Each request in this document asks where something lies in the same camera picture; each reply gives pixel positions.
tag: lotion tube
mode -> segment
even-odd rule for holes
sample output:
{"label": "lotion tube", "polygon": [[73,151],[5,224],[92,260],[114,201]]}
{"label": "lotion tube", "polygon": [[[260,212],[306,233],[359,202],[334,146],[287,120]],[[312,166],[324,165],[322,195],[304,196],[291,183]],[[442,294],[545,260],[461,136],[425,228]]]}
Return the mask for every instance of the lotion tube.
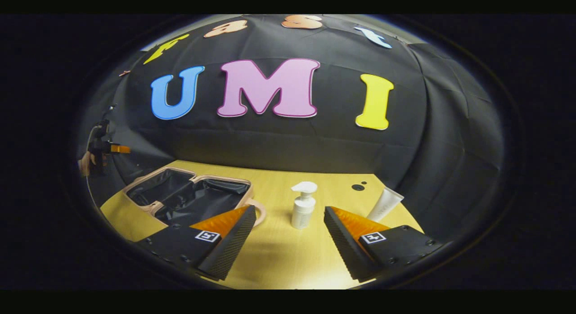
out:
{"label": "lotion tube", "polygon": [[368,214],[367,218],[374,220],[374,222],[380,222],[380,220],[388,215],[403,199],[404,197],[402,195],[384,186],[382,195],[380,195],[378,202],[376,202],[376,205],[370,214]]}

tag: letter m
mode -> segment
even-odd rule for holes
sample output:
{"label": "letter m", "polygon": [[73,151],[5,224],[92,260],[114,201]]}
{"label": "letter m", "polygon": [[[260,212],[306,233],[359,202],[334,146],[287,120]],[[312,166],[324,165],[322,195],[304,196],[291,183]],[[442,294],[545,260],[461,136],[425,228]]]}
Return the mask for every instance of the letter m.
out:
{"label": "letter m", "polygon": [[312,75],[320,63],[307,58],[290,58],[266,78],[251,60],[233,61],[222,66],[226,72],[224,103],[218,108],[221,117],[240,117],[248,109],[241,93],[257,114],[262,114],[280,91],[280,102],[272,111],[281,117],[313,117]]}

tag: white pump bottle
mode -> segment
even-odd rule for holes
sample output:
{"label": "white pump bottle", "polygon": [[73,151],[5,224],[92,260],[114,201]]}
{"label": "white pump bottle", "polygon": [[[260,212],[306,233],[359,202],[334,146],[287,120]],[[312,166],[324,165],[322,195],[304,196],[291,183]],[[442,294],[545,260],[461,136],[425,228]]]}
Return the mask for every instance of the white pump bottle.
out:
{"label": "white pump bottle", "polygon": [[318,185],[311,181],[302,181],[294,187],[293,191],[300,191],[300,197],[294,200],[294,210],[292,211],[292,226],[297,229],[306,228],[310,222],[316,200],[312,193],[318,189]]}

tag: blue letter u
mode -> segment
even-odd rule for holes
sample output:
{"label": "blue letter u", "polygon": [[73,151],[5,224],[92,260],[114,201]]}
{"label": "blue letter u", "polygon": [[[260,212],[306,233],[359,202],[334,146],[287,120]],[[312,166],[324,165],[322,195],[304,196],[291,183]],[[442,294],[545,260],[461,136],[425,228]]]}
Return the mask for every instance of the blue letter u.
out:
{"label": "blue letter u", "polygon": [[160,78],[152,81],[152,113],[159,119],[177,119],[186,115],[196,101],[196,82],[198,75],[204,71],[203,66],[192,67],[179,74],[183,79],[182,81],[182,98],[176,105],[170,106],[166,101],[166,93],[168,83],[172,80],[173,76],[161,76]]}

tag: black backdrop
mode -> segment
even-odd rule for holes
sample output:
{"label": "black backdrop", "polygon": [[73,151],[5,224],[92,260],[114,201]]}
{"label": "black backdrop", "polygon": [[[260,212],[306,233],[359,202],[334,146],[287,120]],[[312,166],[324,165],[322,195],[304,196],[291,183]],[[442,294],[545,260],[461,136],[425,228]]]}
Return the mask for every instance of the black backdrop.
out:
{"label": "black backdrop", "polygon": [[[355,31],[356,23],[323,16],[319,29],[286,29],[285,15],[247,15],[187,32],[161,57],[143,64],[156,49],[131,52],[109,73],[104,85],[87,94],[80,122],[81,148],[93,123],[112,103],[107,118],[117,124],[112,139],[132,148],[114,156],[125,183],[174,159],[244,168],[323,173],[374,173],[405,196],[405,205],[427,234],[442,241],[461,236],[483,214],[501,207],[509,189],[518,139],[510,131],[516,115],[494,80],[482,77],[470,60],[453,56],[446,45],[406,44],[391,36],[383,49]],[[240,19],[243,31],[204,39],[213,27]],[[317,115],[287,118],[249,110],[242,117],[219,117],[226,74],[222,64],[253,60],[270,76],[287,58],[320,63],[311,86]],[[199,75],[194,108],[166,121],[150,107],[150,84],[191,66]],[[122,70],[131,72],[122,78]],[[355,126],[362,113],[363,73],[390,80],[385,131]],[[181,80],[167,86],[166,100],[181,98]],[[278,95],[272,100],[278,101]],[[112,175],[90,179],[94,199],[102,202],[124,187]]]}
{"label": "black backdrop", "polygon": [[[94,236],[62,192],[66,100],[102,56],[168,16],[4,16],[12,57],[7,84],[6,142],[14,144],[3,186],[9,193],[3,226],[10,265],[4,288],[164,288],[171,281],[131,267]],[[573,66],[572,16],[411,16],[454,40],[485,62],[518,103],[529,134],[527,168],[512,207],[479,244],[407,287],[573,288],[570,254],[575,187],[574,103],[568,97]],[[539,41],[527,29],[538,29]],[[95,31],[99,41],[94,42]],[[75,36],[75,41],[63,39]],[[51,39],[38,43],[41,35]]]}

